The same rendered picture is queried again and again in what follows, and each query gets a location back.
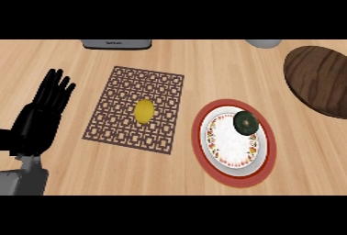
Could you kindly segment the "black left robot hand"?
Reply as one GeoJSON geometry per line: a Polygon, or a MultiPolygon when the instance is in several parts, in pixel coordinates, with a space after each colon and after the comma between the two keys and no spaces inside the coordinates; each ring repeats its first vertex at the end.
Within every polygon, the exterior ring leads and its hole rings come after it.
{"type": "Polygon", "coordinates": [[[11,156],[41,156],[51,148],[75,88],[63,70],[51,69],[13,128],[0,129],[0,151],[10,151],[11,156]]]}

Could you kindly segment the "white floral rimmed plate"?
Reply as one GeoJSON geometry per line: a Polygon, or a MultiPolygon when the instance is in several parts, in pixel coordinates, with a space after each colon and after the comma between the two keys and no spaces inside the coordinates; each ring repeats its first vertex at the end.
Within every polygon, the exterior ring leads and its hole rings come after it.
{"type": "Polygon", "coordinates": [[[213,169],[231,176],[252,175],[268,156],[268,135],[264,126],[244,136],[234,126],[234,117],[243,111],[237,106],[221,106],[207,112],[200,130],[200,143],[213,169]]]}

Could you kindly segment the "dark brown wooden bowl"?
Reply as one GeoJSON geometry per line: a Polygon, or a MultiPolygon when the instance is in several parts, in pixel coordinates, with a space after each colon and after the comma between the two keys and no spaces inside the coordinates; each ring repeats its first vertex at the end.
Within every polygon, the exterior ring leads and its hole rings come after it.
{"type": "Polygon", "coordinates": [[[299,47],[286,58],[284,74],[308,107],[347,119],[347,55],[321,46],[299,47]]]}

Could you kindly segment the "brown lattice placemat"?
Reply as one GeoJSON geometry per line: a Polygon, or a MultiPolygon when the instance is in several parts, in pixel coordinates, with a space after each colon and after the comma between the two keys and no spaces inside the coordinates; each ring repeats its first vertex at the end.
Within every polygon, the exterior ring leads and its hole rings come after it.
{"type": "Polygon", "coordinates": [[[171,154],[185,75],[116,66],[83,134],[85,140],[171,154]],[[153,102],[147,124],[137,120],[137,104],[153,102]]]}

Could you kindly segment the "yellow lemon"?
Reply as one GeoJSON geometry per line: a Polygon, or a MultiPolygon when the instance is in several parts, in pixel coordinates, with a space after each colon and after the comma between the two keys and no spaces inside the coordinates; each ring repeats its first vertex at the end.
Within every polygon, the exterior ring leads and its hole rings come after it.
{"type": "Polygon", "coordinates": [[[137,109],[135,109],[135,116],[138,122],[141,124],[148,123],[154,114],[156,114],[156,106],[153,101],[148,99],[142,99],[137,104],[137,109]]]}

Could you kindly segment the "grey appliance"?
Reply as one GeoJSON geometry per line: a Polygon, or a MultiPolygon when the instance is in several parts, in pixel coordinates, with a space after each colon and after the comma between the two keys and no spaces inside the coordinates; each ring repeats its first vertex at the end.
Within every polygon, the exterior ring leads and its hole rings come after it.
{"type": "Polygon", "coordinates": [[[147,50],[153,46],[150,39],[83,39],[82,43],[94,50],[147,50]]]}

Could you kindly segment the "red round placemat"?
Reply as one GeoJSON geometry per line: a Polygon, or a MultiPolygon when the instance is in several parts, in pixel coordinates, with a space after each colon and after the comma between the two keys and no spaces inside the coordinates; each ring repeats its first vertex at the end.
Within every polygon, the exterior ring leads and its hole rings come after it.
{"type": "Polygon", "coordinates": [[[213,102],[210,102],[204,108],[202,109],[194,123],[193,123],[193,129],[191,129],[191,143],[194,148],[194,153],[199,162],[202,163],[203,168],[206,169],[210,176],[225,185],[234,186],[234,187],[250,187],[258,185],[269,176],[274,170],[275,160],[277,160],[277,142],[275,142],[275,136],[274,136],[274,130],[269,125],[269,122],[266,118],[262,116],[259,111],[244,102],[235,99],[219,99],[213,102]],[[224,173],[212,164],[210,160],[207,159],[207,156],[204,154],[204,149],[202,147],[202,137],[200,137],[200,131],[202,131],[202,125],[204,122],[204,118],[207,117],[207,114],[219,107],[224,106],[235,106],[241,109],[250,111],[256,114],[261,127],[264,127],[265,130],[265,136],[266,136],[266,144],[268,144],[268,150],[266,150],[266,159],[265,163],[261,164],[261,168],[256,170],[255,173],[249,174],[247,176],[234,176],[227,173],[224,173]]]}

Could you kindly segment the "pale grey round object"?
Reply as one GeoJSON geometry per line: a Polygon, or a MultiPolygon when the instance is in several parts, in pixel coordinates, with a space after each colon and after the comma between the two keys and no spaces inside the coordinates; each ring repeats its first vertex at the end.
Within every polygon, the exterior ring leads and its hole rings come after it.
{"type": "Polygon", "coordinates": [[[258,48],[271,49],[280,45],[283,40],[281,39],[249,39],[247,42],[258,48]]]}

